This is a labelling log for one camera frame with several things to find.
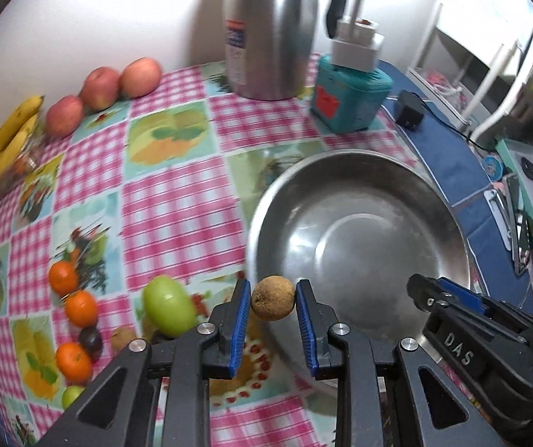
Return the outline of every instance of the stainless steel bowl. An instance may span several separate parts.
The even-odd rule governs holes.
[[[316,300],[374,338],[420,335],[427,314],[406,292],[415,273],[469,287],[467,247],[448,206],[413,171],[380,153],[320,153],[262,196],[246,252],[252,285],[269,275],[309,279]],[[268,323],[305,372],[297,315]]]

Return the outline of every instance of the blue round object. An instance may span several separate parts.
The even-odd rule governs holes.
[[[504,174],[504,163],[500,156],[489,154],[482,162],[484,171],[493,182],[499,182]]]

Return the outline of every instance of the water kettle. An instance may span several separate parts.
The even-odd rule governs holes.
[[[328,36],[347,0],[331,0]],[[318,0],[223,0],[225,55],[231,89],[247,98],[297,96],[306,80]]]

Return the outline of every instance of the bunch of bananas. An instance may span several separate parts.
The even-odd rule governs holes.
[[[20,155],[26,140],[34,132],[42,104],[42,96],[26,99],[0,128],[0,176]]]

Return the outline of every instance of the pink checkered tablecloth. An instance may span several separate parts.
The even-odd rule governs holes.
[[[248,227],[265,177],[276,177],[268,175],[273,163],[360,148],[425,173],[382,112],[370,130],[344,136],[315,121],[307,103],[317,63],[313,55],[301,97],[279,102],[232,94],[218,62],[166,74],[155,92],[89,116],[50,143],[41,167],[0,200],[0,410],[8,432],[38,439],[62,412],[69,382],[54,351],[77,341],[79,329],[49,287],[53,262],[84,250],[81,285],[96,297],[104,340],[97,375],[111,361],[116,327],[147,333],[140,290],[154,276],[186,286],[199,318],[226,300],[243,276]],[[330,424],[312,407],[321,399],[259,335],[247,342],[243,381],[211,391],[213,446],[329,445],[334,417]],[[157,422],[159,429],[162,407]]]

